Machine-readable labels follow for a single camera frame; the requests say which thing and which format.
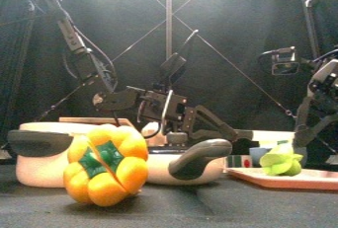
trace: yellow bell pepper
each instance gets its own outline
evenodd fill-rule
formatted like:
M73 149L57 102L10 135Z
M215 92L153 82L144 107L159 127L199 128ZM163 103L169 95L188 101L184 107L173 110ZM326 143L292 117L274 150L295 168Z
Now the yellow bell pepper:
M131 126L97 125L75 135L63 181L77 201L111 206L136 194L148 177L145 139Z

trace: black backdrop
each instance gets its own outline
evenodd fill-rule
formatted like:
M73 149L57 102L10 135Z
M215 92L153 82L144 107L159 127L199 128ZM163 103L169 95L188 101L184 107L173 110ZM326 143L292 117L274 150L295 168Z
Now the black backdrop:
M338 43L335 2L318 0L312 7L320 53ZM312 58L302 4L302 0L172 0L172 51L179 49L191 30L199 30L200 35L193 40L185 72L173 92L188 97L191 106L209 108L235 128L292 130L294 120L276 102L295 114L310 75L300 71L292 76L272 76L262 70L258 56L294 45L303 58ZM167 57L165 0L63 0L61 6L77 28L113 60L116 91L127 85L151 89ZM64 49L53 18L37 18L12 128L34 120L76 87L61 63ZM99 83L84 87L44 120L57 120L60 116L111 116L99 113L91 104L101 89ZM139 128L144 125L136 123L136 110L117 116L127 117Z

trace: cutting board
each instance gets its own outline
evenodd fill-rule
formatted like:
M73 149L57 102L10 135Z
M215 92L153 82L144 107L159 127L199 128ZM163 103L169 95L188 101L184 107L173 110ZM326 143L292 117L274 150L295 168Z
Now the cutting board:
M302 169L296 176L267 176L262 168L228 168L228 175L266 188L338 190L338 172Z

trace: metal pole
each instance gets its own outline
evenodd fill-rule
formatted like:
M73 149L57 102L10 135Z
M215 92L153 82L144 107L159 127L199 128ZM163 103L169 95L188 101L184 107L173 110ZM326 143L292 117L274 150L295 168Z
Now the metal pole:
M172 0L167 0L167 58L172 51Z
M306 22L307 33L308 33L308 40L310 40L310 45L311 45L311 54L312 54L312 58L318 58L320 55L320 52L319 52L316 31L315 31L315 26L314 26L312 9L311 9L311 6L306 6L306 0L300 0L300 1L302 1L304 22Z

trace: table surface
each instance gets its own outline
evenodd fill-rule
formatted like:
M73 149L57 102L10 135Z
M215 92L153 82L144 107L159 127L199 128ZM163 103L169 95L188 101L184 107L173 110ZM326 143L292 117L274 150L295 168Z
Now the table surface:
M145 184L111 207L17 182L0 166L0 227L338 227L338 190L272 190L224 174L203 186Z

